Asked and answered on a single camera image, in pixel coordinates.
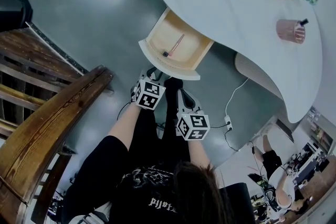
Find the black t-shirt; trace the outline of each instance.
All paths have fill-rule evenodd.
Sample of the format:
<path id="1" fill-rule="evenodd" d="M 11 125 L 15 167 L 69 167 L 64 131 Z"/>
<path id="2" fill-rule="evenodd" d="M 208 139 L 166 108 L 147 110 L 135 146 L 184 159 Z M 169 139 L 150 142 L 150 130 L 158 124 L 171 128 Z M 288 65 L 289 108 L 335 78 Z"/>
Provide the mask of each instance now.
<path id="1" fill-rule="evenodd" d="M 64 200 L 62 224 L 111 201 L 109 223 L 183 223 L 176 211 L 173 171 L 164 166 L 128 170 L 128 151 L 105 137 L 84 161 Z"/>

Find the black sleeve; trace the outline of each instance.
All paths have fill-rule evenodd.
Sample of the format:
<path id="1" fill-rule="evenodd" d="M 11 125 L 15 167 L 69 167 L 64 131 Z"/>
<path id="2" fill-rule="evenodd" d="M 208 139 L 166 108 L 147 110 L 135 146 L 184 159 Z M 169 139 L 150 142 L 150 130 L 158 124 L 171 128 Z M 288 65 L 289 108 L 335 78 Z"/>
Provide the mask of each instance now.
<path id="1" fill-rule="evenodd" d="M 75 182 L 67 190 L 62 224 L 87 215 L 111 200 L 128 161 L 128 150 L 114 136 L 105 137 L 86 158 Z"/>

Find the white cube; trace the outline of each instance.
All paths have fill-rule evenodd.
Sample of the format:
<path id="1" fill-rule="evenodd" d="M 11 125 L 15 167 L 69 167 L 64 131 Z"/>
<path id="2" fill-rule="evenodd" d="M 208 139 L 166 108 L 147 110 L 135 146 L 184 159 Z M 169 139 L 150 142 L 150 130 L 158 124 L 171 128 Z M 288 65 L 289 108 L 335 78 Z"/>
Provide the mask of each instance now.
<path id="1" fill-rule="evenodd" d="M 184 140 L 203 140 L 210 130 L 208 115 L 177 114 L 177 134 L 182 135 Z"/>
<path id="2" fill-rule="evenodd" d="M 154 110 L 165 89 L 163 86 L 140 79 L 135 89 L 135 103 L 144 109 Z"/>

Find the white cable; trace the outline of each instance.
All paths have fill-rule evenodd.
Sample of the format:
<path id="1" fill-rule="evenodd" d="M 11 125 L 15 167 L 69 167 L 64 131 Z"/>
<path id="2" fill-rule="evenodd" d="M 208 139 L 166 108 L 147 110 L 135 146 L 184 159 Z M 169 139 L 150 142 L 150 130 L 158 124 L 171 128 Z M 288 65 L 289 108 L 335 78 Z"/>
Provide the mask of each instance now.
<path id="1" fill-rule="evenodd" d="M 225 107 L 225 116 L 227 116 L 227 113 L 226 113 L 226 111 L 227 111 L 227 106 L 229 105 L 229 103 L 230 103 L 230 101 L 231 101 L 233 95 L 235 94 L 235 92 L 236 92 L 239 88 L 241 88 L 242 86 L 244 86 L 244 84 L 246 83 L 246 81 L 248 81 L 248 78 L 244 81 L 244 83 L 243 83 L 242 85 L 240 85 L 238 88 L 236 88 L 236 89 L 233 91 L 233 93 L 232 93 L 232 95 L 231 95 L 231 98 L 229 99 L 229 101 L 227 102 L 226 107 Z"/>

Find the black shorts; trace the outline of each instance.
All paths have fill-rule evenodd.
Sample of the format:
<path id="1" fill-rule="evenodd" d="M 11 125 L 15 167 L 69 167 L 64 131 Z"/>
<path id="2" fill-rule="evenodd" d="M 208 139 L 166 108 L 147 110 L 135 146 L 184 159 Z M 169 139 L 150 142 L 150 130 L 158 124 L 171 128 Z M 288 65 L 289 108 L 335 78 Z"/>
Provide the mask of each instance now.
<path id="1" fill-rule="evenodd" d="M 263 165 L 267 172 L 267 178 L 269 179 L 271 175 L 282 165 L 280 157 L 275 153 L 275 151 L 269 151 L 263 155 L 264 161 Z"/>

